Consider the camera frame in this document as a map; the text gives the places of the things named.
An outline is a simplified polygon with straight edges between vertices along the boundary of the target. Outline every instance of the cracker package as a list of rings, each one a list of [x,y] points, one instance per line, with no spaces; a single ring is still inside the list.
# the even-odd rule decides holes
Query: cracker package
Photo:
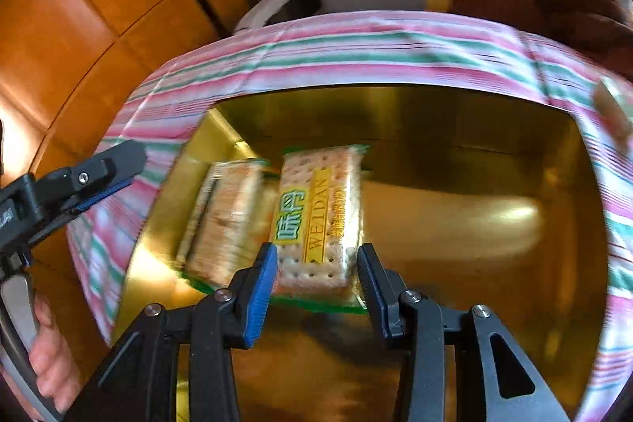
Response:
[[[257,250],[246,240],[265,166],[249,159],[211,167],[176,257],[187,276],[226,286],[237,270],[252,264]]]
[[[275,294],[348,302],[360,233],[365,147],[330,147],[284,157],[271,227],[279,268]]]

